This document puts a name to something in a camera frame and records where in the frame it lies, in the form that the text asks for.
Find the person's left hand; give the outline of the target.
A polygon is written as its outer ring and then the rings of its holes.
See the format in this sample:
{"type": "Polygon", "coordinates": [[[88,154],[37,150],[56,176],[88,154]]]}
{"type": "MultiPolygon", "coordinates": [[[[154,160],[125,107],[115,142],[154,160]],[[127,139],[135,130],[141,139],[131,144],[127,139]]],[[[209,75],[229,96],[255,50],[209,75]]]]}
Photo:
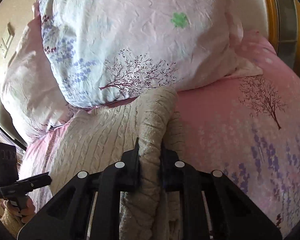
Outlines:
{"type": "Polygon", "coordinates": [[[33,204],[32,199],[27,196],[26,197],[26,208],[19,210],[17,207],[14,207],[10,201],[6,201],[5,205],[10,214],[14,215],[15,217],[18,217],[21,219],[21,222],[26,224],[28,223],[35,215],[35,206],[33,204]]]}

